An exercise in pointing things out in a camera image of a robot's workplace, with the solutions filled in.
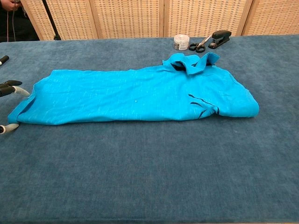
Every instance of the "stapler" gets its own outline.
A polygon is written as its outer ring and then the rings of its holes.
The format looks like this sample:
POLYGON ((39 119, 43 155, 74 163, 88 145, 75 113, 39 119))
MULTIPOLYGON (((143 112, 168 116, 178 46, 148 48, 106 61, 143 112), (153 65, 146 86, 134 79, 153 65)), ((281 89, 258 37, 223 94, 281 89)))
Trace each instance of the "stapler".
POLYGON ((209 48, 215 49, 225 42, 229 41, 232 32, 228 30, 219 30, 212 34, 213 41, 209 44, 209 48))

